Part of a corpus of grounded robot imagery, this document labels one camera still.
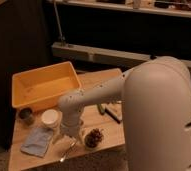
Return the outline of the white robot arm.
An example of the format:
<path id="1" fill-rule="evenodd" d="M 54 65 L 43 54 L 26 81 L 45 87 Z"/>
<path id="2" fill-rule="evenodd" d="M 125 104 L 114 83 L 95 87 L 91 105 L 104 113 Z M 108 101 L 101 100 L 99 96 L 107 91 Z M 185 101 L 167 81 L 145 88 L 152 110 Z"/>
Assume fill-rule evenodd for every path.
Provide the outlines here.
<path id="1" fill-rule="evenodd" d="M 129 171 L 191 171 L 191 76 L 183 62 L 160 57 L 62 96 L 60 134 L 78 138 L 86 106 L 117 100 Z"/>

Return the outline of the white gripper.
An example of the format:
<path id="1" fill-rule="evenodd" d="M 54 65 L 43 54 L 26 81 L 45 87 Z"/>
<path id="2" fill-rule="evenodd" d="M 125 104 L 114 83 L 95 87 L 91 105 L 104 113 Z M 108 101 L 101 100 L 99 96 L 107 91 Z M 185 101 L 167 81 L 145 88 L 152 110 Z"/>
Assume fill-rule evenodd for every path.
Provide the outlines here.
<path id="1" fill-rule="evenodd" d="M 84 135 L 84 132 L 81 130 L 82 125 L 83 125 L 83 121 L 80 121 L 75 126 L 66 126 L 64 124 L 60 124 L 59 128 L 55 132 L 54 142 L 57 143 L 58 141 L 63 139 L 65 136 L 68 136 L 82 143 L 83 135 Z"/>

